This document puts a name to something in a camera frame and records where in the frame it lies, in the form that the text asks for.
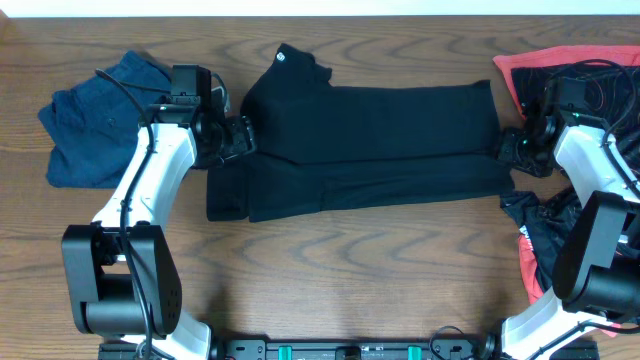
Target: wooden table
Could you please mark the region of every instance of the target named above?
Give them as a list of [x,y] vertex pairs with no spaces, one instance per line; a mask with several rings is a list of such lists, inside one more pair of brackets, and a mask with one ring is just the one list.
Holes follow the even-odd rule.
[[[127,49],[217,71],[237,111],[281,42],[312,51],[332,83],[377,87],[493,80],[501,122],[519,124],[492,63],[563,44],[637,44],[633,17],[24,19],[0,44],[0,358],[95,358],[73,325],[60,254],[68,224],[88,223],[109,190],[46,182],[51,139],[37,112],[55,90]],[[555,175],[513,174],[548,198]],[[497,197],[393,206],[258,224],[210,223],[204,172],[180,188],[167,239],[185,307],[217,333],[272,338],[428,337],[452,324],[480,333],[527,306],[518,229]],[[595,334],[608,359],[637,358],[638,338]]]

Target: red cloth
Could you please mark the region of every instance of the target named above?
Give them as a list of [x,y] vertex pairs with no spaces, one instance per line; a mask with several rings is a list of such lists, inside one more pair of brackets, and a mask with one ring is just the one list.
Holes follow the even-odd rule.
[[540,284],[538,284],[538,279],[536,279],[538,262],[536,261],[536,256],[533,254],[531,240],[527,239],[526,235],[520,234],[520,237],[518,237],[518,248],[520,249],[520,273],[522,274],[522,282],[524,283],[524,288],[527,290],[529,303],[533,304],[544,294],[544,291],[540,288]]
[[516,95],[516,88],[511,79],[511,69],[572,64],[589,59],[604,59],[624,66],[638,66],[640,65],[640,46],[556,46],[518,55],[498,55],[493,58],[493,62],[502,71],[511,97],[515,101],[518,111],[522,113],[520,101],[518,101],[518,96]]

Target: black fabric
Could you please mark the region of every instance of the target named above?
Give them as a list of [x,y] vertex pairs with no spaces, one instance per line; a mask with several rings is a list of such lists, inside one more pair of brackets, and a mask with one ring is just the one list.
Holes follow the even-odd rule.
[[[549,78],[566,65],[543,68],[516,68],[511,70],[513,85],[519,102],[530,103],[544,92]],[[627,66],[636,86],[640,88],[640,67]],[[578,65],[562,72],[562,76],[587,81],[585,101],[595,116],[606,119],[609,124],[618,119],[631,95],[628,80],[620,70],[602,65]],[[614,130],[618,150],[634,170],[640,173],[640,101],[629,112],[620,127]]]
[[500,129],[488,81],[382,89],[333,87],[330,78],[311,54],[278,49],[241,108],[259,150],[209,171],[209,220],[263,221],[513,189],[509,168],[491,155]]
[[[538,262],[536,279],[542,291],[547,291],[553,285],[558,252],[582,213],[578,195],[568,188],[542,204],[532,192],[515,191],[500,196],[500,207],[531,240]],[[618,256],[640,259],[638,250],[624,244],[618,244],[617,251]]]

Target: black pants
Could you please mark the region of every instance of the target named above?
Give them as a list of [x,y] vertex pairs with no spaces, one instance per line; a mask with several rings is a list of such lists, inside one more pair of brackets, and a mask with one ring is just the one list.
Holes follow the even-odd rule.
[[242,115],[259,151],[208,177],[209,220],[457,200],[513,189],[493,159],[488,81],[415,89],[333,87],[331,69],[282,45]]

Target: wire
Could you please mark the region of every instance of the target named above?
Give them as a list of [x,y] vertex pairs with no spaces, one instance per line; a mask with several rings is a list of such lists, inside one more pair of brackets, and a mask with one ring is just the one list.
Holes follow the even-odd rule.
[[131,273],[131,277],[133,279],[133,289],[138,294],[138,299],[140,300],[139,303],[140,303],[140,308],[142,310],[142,317],[144,318],[145,335],[146,335],[146,340],[145,340],[146,348],[144,352],[144,359],[148,360],[151,356],[151,351],[152,351],[151,342],[153,339],[152,328],[151,328],[152,326],[151,314],[150,314],[149,308],[147,307],[147,299],[144,296],[144,291],[142,290],[142,284],[140,283],[140,276],[138,275],[138,271],[133,262],[133,256],[131,255],[131,243],[127,238],[126,220],[127,220],[127,214],[129,213],[129,203],[131,202],[131,196],[133,194],[133,191],[135,190],[136,185],[138,184],[138,181],[140,180],[140,177],[142,176],[142,173],[144,172],[144,169],[147,166],[147,163],[149,163],[149,159],[151,159],[151,154],[153,154],[154,152],[155,138],[153,136],[153,129],[151,128],[151,122],[149,121],[149,117],[145,113],[144,109],[142,109],[142,106],[136,100],[136,98],[133,97],[133,95],[131,95],[131,93],[124,87],[124,85],[122,85],[120,82],[118,82],[118,80],[114,79],[103,70],[96,69],[95,72],[96,72],[96,75],[103,78],[104,80],[109,81],[110,83],[115,85],[117,88],[122,90],[122,92],[129,98],[131,103],[135,106],[135,108],[140,113],[140,116],[143,118],[145,127],[147,128],[147,132],[149,134],[149,145],[147,145],[147,153],[144,155],[144,158],[142,159],[142,163],[140,163],[140,167],[138,168],[135,175],[133,176],[133,179],[129,184],[129,188],[127,189],[127,192],[124,195],[124,199],[120,203],[122,206],[120,210],[120,246],[124,252],[124,256],[127,260],[127,266],[129,267],[129,272]]
[[[136,354],[138,355],[138,357],[140,356],[140,352],[142,352],[142,348],[146,345],[146,341],[141,342],[140,344],[138,344],[138,346],[136,347]],[[163,359],[166,360],[175,360],[175,358],[169,354],[167,354],[166,352],[156,348],[155,346],[151,347],[151,352],[153,352],[155,355],[160,356]]]
[[[437,351],[435,351],[435,349],[433,348],[433,340],[435,340],[436,337],[438,337],[441,333],[443,333],[445,330],[455,330],[457,332],[459,332],[460,334],[462,334],[462,336],[466,336],[464,334],[464,332],[462,332],[462,330],[458,329],[455,326],[451,326],[451,325],[447,325],[447,326],[443,326],[440,329],[438,329],[438,331],[436,331],[435,334],[433,334],[433,336],[431,337],[431,339],[429,339],[429,351],[431,351],[431,354],[433,354],[433,356],[435,356],[436,358],[440,359],[440,360],[445,360],[445,358],[443,358],[442,356],[440,356],[440,354],[438,354]],[[462,358],[462,360],[469,360],[473,358],[473,355],[471,356],[467,356],[466,358]]]
[[224,112],[224,108],[227,107],[227,101],[229,101],[229,92],[227,91],[227,87],[224,85],[224,81],[222,81],[222,78],[220,77],[220,75],[218,75],[217,73],[211,73],[211,77],[218,80],[218,84],[220,84],[220,87],[224,92],[222,96],[222,109],[223,109],[222,111]]
[[640,333],[640,326],[636,326],[636,327],[633,327],[633,328],[625,329],[625,328],[616,328],[616,327],[613,327],[613,326],[602,325],[602,324],[594,323],[594,322],[591,322],[591,321],[585,321],[583,323],[579,323],[573,329],[567,331],[566,333],[564,333],[560,337],[556,338],[552,342],[550,342],[547,345],[541,347],[538,351],[536,351],[535,354],[533,354],[532,357],[529,358],[529,360],[537,359],[540,355],[542,355],[545,352],[547,352],[547,351],[553,349],[554,347],[558,346],[558,344],[560,344],[563,341],[567,340],[568,338],[573,336],[578,331],[579,332],[584,332],[584,330],[586,328],[588,328],[588,327],[593,327],[593,328],[600,329],[600,330],[605,330],[605,331],[611,331],[613,333],[622,334],[622,335],[632,335],[632,334]]
[[171,94],[171,91],[169,91],[169,90],[159,89],[159,88],[154,88],[154,87],[149,87],[149,86],[144,86],[144,85],[138,85],[138,84],[134,84],[134,83],[126,82],[126,81],[120,81],[120,84],[122,86],[125,86],[125,87],[130,87],[130,88],[134,88],[134,89],[140,89],[140,90],[144,90],[144,91],[153,91],[153,92],[159,92],[159,93],[163,93],[163,94]]
[[620,70],[622,75],[624,75],[624,77],[627,78],[627,81],[631,85],[631,94],[630,94],[629,100],[627,101],[627,105],[626,105],[624,111],[622,112],[622,114],[620,114],[620,116],[618,116],[618,118],[611,124],[611,126],[609,126],[608,129],[605,129],[604,136],[602,137],[602,141],[600,143],[600,147],[602,147],[602,149],[604,150],[604,153],[607,156],[607,160],[609,160],[611,165],[616,169],[616,172],[618,173],[618,175],[620,175],[620,177],[622,178],[622,181],[624,181],[624,184],[627,186],[627,188],[629,190],[631,190],[633,195],[635,195],[637,198],[640,199],[640,190],[638,190],[637,184],[634,183],[629,178],[627,173],[622,169],[622,166],[620,165],[618,160],[616,160],[616,158],[613,156],[613,153],[611,152],[611,147],[610,147],[611,143],[608,141],[609,135],[611,135],[611,133],[618,126],[620,126],[622,124],[623,120],[627,117],[627,115],[629,115],[631,110],[636,105],[638,92],[637,92],[637,89],[636,89],[636,83],[633,81],[633,77],[631,76],[631,74],[629,74],[629,71],[627,71],[627,69],[625,69],[620,64],[617,64],[617,63],[615,63],[613,61],[604,60],[604,59],[589,59],[589,60],[578,61],[576,63],[570,64],[570,65],[558,70],[553,75],[551,75],[551,78],[549,78],[549,80],[553,79],[554,77],[558,76],[560,73],[563,73],[568,69],[574,68],[574,67],[576,67],[578,65],[591,64],[591,63],[607,64],[607,65],[609,65],[611,67],[614,67],[614,68]]

